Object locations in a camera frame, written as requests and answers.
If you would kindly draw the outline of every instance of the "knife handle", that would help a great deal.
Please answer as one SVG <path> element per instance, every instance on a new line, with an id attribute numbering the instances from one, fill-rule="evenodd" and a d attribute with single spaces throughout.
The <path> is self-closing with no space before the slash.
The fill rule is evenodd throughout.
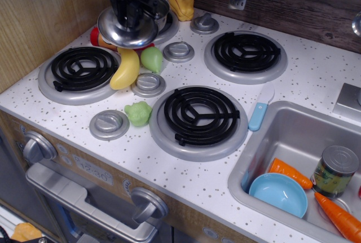
<path id="1" fill-rule="evenodd" d="M 254 108 L 253 114 L 248 123 L 248 129 L 252 131 L 257 131 L 261 127 L 261 123 L 266 114 L 268 105 L 266 103 L 258 102 Z"/>

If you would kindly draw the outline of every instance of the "toy knife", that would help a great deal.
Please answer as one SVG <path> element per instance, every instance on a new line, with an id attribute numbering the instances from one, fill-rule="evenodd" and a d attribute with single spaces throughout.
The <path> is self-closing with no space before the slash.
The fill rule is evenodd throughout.
<path id="1" fill-rule="evenodd" d="M 261 123 L 266 114 L 268 104 L 275 96 L 275 88 L 271 82 L 263 85 L 262 91 L 257 99 L 257 104 L 248 123 L 248 129 L 257 131 L 261 127 Z"/>

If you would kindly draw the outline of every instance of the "toy can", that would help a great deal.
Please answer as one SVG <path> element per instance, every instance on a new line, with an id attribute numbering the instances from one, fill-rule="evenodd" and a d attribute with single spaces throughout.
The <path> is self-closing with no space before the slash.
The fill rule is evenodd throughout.
<path id="1" fill-rule="evenodd" d="M 329 198 L 340 197 L 359 168 L 358 156 L 346 147 L 327 147 L 312 177 L 314 191 Z"/>

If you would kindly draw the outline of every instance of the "oven handle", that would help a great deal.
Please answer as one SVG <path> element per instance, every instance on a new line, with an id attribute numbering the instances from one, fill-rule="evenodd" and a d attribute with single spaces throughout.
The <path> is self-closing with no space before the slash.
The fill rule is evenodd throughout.
<path id="1" fill-rule="evenodd" d="M 96 223 L 116 236 L 132 243 L 149 243 L 157 234 L 157 228 L 143 222 L 136 229 L 88 204 L 86 188 L 58 174 L 48 167 L 36 163 L 26 173 L 30 184 L 67 209 Z"/>

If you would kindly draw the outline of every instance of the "orange carrot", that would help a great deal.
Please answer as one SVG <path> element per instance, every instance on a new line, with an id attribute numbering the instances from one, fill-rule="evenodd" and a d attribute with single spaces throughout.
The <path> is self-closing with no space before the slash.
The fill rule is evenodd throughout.
<path id="1" fill-rule="evenodd" d="M 361 222 L 357 218 L 318 192 L 315 192 L 315 198 L 344 238 L 361 242 Z"/>
<path id="2" fill-rule="evenodd" d="M 310 179 L 305 177 L 294 167 L 288 165 L 287 163 L 283 162 L 282 160 L 276 157 L 273 160 L 268 172 L 287 175 L 288 177 L 294 179 L 298 184 L 300 184 L 303 189 L 312 188 L 312 182 Z"/>

